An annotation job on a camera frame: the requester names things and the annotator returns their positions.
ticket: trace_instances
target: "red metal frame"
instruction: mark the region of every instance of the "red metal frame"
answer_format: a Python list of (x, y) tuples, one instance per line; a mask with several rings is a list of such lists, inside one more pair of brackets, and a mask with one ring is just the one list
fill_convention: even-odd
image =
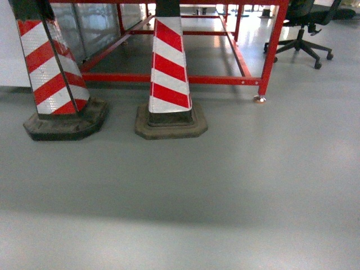
[[(116, 3), (118, 10), (120, 4), (147, 4), (155, 3), (155, 0), (50, 0), (52, 3)], [(228, 85), (243, 85), (243, 86), (258, 86), (258, 95), (264, 96), (268, 87), (270, 74), (275, 59), (276, 48), (280, 37), (283, 21), (285, 19), (287, 6), (289, 0), (181, 0), (181, 4), (198, 4), (198, 5), (216, 5), (224, 4), (224, 16), (182, 16), (182, 18), (219, 18), (224, 27), (224, 31), (184, 31), (184, 35), (224, 35), (228, 38), (240, 69), (242, 76), (193, 76), (189, 75), (189, 82), (196, 84), (228, 84)], [(238, 17), (235, 25), (235, 32), (227, 30), (227, 14), (228, 5), (238, 5)], [(243, 5), (275, 5), (278, 6), (278, 13), (276, 21), (273, 24), (273, 29), (269, 41), (268, 51), (265, 58), (263, 72), (261, 77), (252, 77), (245, 60), (237, 46), (239, 38), (241, 9)], [(113, 44), (104, 49), (101, 53), (97, 54), (91, 60), (86, 62), (80, 67), (85, 80), (92, 81), (108, 81), (108, 82), (150, 82), (150, 74), (132, 74), (132, 73), (90, 73), (88, 72), (99, 61), (112, 52), (117, 46), (126, 41), (132, 35), (137, 34), (153, 34), (152, 30), (141, 30), (154, 16), (149, 16), (139, 24), (129, 30), (124, 30), (121, 37)], [(119, 25), (122, 25), (121, 11), (119, 12)]]

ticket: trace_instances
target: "epoxy floor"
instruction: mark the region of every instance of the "epoxy floor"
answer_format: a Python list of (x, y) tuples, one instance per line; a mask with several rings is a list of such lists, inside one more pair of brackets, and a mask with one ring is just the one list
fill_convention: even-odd
[[(254, 75), (271, 23), (242, 20)], [(89, 83), (110, 105), (102, 130), (33, 142), (30, 90), (1, 87), (0, 269), (360, 269), (359, 29), (306, 34), (334, 49), (321, 70), (304, 52), (280, 54), (265, 105), (254, 87), (191, 85), (209, 125), (199, 138), (146, 141), (133, 128), (149, 85)], [(146, 72), (146, 44), (135, 37), (95, 69)], [(235, 72), (222, 38), (184, 45), (190, 74)]]

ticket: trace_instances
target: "black cone base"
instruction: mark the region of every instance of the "black cone base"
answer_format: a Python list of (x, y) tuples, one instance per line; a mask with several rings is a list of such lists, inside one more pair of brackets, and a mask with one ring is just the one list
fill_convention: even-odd
[(39, 119), (35, 113), (24, 123), (24, 128), (34, 141), (81, 140), (100, 130), (106, 113), (106, 102), (92, 98), (79, 116), (64, 119), (55, 115)]
[(137, 109), (135, 133), (147, 140), (194, 138), (208, 130), (208, 124), (204, 117), (200, 104), (192, 104), (192, 120), (190, 125), (174, 125), (164, 127), (152, 127), (148, 124), (148, 104), (142, 104)]

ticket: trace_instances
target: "chair caster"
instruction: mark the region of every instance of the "chair caster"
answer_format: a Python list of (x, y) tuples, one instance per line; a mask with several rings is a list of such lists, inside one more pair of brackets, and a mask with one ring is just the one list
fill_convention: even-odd
[(331, 52), (329, 52), (326, 56), (326, 59), (328, 59), (328, 60), (331, 60), (333, 58), (334, 58), (334, 55)]
[(321, 66), (322, 66), (322, 65), (321, 65), (320, 62), (318, 62), (318, 61), (315, 62), (315, 69), (320, 69)]

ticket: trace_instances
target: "traffic cone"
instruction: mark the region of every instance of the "traffic cone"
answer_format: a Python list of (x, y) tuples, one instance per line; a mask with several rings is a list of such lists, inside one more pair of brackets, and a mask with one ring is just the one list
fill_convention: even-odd
[(17, 0), (12, 7), (37, 108), (24, 123), (29, 136), (78, 140), (98, 131), (106, 102), (90, 98), (48, 1)]
[(201, 106), (191, 101), (179, 0), (158, 0), (150, 98), (138, 108), (135, 131), (154, 140), (198, 137), (207, 128)]

